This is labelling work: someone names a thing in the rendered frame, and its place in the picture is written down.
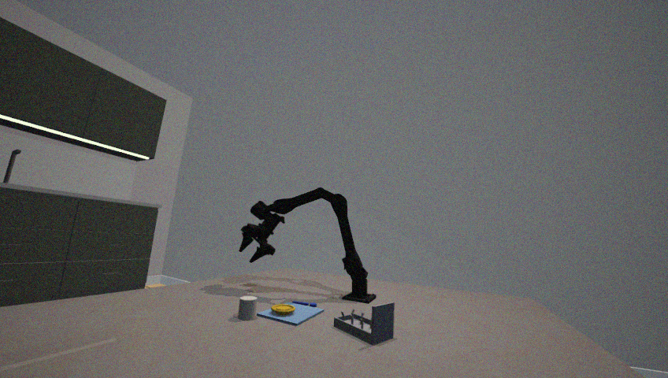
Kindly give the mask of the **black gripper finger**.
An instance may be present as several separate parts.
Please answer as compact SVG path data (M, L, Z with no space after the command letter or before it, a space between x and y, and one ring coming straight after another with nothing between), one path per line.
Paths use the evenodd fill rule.
M263 257L267 254L269 254L269 253L265 252L264 250L261 249L261 247L257 246L257 251L254 253L253 257L250 259L249 262L252 263L253 261L256 261L257 259L259 259L259 258L261 258L261 257Z
M243 241L240 245L239 252L243 251L254 239L252 237L249 237L245 235L243 232Z

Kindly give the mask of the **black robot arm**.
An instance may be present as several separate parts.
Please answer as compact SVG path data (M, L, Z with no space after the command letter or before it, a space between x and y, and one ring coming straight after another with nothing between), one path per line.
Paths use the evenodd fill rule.
M250 212L261 221L263 220L266 226L274 230L279 222L282 222L283 224L285 223L284 217L278 216L277 213L289 213L295 207L318 200L319 198L323 198L324 200L331 202L332 208L339 221L344 249L346 252L346 257L342 259L342 261L344 263L344 269L347 270L347 273L351 275L352 279L352 294L348 297L367 298L370 295L367 294L366 278L368 276L368 272L363 268L362 261L360 260L355 250L351 228L347 218L347 200L341 194L334 195L322 187L319 187L316 190L309 191L294 198L278 199L274 201L273 204L268 206L264 204L264 202L259 201L251 208ZM274 212L274 214L271 214L270 211ZM258 236L259 239L262 239L265 235L266 229L254 224L248 224L245 232L248 235Z

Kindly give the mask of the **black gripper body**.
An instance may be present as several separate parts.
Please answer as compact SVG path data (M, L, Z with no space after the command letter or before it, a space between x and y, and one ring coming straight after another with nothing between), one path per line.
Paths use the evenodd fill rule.
M267 243L267 242L268 242L267 239L269 238L269 235L270 235L270 234L273 235L273 233L272 233L273 230L272 230L271 228L269 228L268 226L266 226L266 225L264 224L264 222L263 222L262 224L259 224L259 226L262 227L262 228L265 228L265 229L266 229L265 235L263 236L262 239L259 239L258 236L251 236L251 235L248 235L248 234L245 232L245 229L246 229L247 226L244 226L244 227L241 229L241 231L243 231L243 233L244 233L245 235L247 235L247 236L249 236L249 237L253 237L258 243L260 243L260 247L261 247L262 250L264 250L265 252L267 252L267 253L273 255L273 254L275 253L275 249L274 249L271 245L269 245L269 244ZM257 239L256 239L256 238L257 238Z

